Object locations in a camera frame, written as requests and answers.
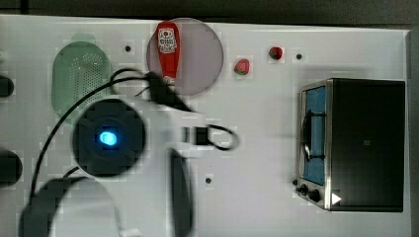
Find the black oven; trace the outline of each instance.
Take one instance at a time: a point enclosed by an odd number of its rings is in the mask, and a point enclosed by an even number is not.
[[[329,79],[300,101],[298,195],[332,211],[402,211],[404,82]]]

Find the blue led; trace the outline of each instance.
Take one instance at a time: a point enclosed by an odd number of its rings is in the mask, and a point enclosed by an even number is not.
[[[109,146],[113,146],[117,144],[118,139],[117,136],[111,132],[104,131],[99,135],[99,139],[102,143],[107,144]]]

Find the round plate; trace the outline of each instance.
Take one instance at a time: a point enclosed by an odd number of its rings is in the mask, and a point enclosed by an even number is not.
[[[175,89],[181,95],[196,95],[210,87],[222,69],[223,51],[216,33],[195,19],[174,19],[181,37],[181,53]],[[147,47],[147,66],[150,71],[161,72],[154,34]]]

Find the green plate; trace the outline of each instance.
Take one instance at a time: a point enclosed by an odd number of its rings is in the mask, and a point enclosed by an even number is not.
[[[52,67],[52,106],[62,117],[79,99],[109,82],[111,63],[106,54],[93,43],[78,41],[67,45],[55,58]],[[111,95],[111,89],[98,92],[78,107],[82,111],[88,104]],[[72,113],[73,123],[78,113]]]

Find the red bottle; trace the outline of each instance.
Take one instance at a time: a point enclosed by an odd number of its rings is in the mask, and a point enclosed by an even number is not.
[[[163,78],[169,86],[174,86],[181,52],[178,27],[172,22],[161,22],[157,26],[156,33]]]

